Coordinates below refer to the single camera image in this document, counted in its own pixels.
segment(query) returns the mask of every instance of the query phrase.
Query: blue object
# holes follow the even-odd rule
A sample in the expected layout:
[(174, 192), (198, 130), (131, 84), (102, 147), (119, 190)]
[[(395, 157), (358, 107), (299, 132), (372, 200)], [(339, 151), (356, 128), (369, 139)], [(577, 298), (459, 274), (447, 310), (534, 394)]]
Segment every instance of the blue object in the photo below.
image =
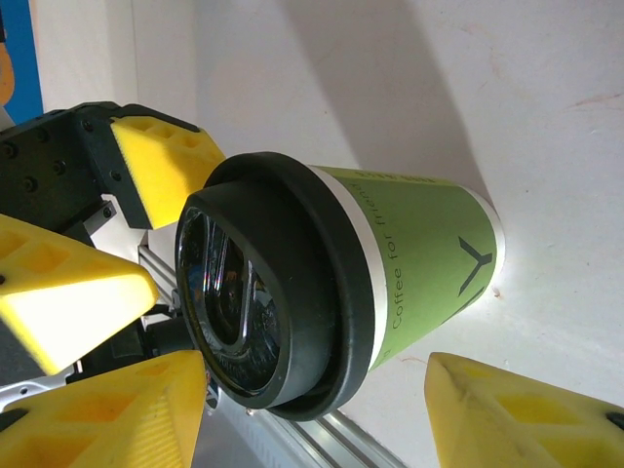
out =
[[(3, 49), (0, 54), (5, 54), (6, 47), (15, 77), (13, 93), (9, 95), (9, 101), (2, 104), (13, 122), (20, 124), (43, 113), (28, 0), (0, 0), (0, 12), (5, 39), (4, 44), (0, 44)], [(0, 73), (0, 87), (8, 90), (10, 84), (5, 80), (5, 73), (10, 70), (1, 69)]]

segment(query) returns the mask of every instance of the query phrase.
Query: black plastic lid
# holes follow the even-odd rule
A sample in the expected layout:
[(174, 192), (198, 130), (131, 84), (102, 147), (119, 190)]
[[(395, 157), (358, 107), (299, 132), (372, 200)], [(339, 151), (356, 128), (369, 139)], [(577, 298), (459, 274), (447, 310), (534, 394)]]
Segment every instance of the black plastic lid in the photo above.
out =
[(371, 279), (307, 167), (276, 153), (226, 160), (189, 197), (176, 245), (182, 311), (234, 400), (306, 420), (355, 394), (371, 359)]

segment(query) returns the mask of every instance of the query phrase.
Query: white wall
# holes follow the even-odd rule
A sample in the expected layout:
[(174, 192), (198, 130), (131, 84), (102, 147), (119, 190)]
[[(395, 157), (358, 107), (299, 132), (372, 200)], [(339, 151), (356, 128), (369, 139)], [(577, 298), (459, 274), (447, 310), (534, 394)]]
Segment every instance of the white wall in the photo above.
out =
[(624, 3), (197, 1), (199, 123), (227, 154), (442, 176), (490, 198), (507, 262), (344, 408), (437, 466), (447, 351), (624, 405)]

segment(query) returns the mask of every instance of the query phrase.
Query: y logo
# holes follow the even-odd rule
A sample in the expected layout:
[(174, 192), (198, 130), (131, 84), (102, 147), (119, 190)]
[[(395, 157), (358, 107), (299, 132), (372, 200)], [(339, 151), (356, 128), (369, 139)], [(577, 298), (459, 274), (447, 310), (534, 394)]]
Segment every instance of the y logo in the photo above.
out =
[(477, 260), (477, 264), (475, 265), (475, 267), (472, 269), (472, 271), (468, 275), (468, 278), (466, 278), (466, 281), (464, 281), (461, 287), (459, 288), (459, 294), (457, 295), (457, 297), (460, 297), (461, 294), (464, 291), (466, 291), (466, 288), (468, 288), (472, 280), (475, 279), (481, 267), (486, 266), (488, 263), (491, 263), (493, 255), (491, 253), (481, 255), (475, 250), (474, 247), (472, 247), (470, 244), (464, 241), (461, 237), (459, 237), (458, 239), (459, 239), (459, 247), (461, 247), (465, 252), (467, 252), (475, 260)]

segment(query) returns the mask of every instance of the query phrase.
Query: yellow foam pad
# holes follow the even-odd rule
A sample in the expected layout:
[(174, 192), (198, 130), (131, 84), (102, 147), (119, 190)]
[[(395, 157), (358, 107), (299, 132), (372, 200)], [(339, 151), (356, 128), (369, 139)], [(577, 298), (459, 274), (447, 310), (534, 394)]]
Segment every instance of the yellow foam pad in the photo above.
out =
[(225, 159), (203, 130), (142, 116), (117, 119), (111, 128), (153, 229), (176, 222), (186, 198)]
[(624, 409), (451, 354), (434, 353), (425, 400), (442, 468), (620, 468)]
[(205, 400), (199, 351), (81, 380), (5, 409), (28, 413), (0, 432), (0, 465), (189, 467)]
[(0, 318), (57, 373), (149, 310), (158, 291), (130, 261), (0, 214)]

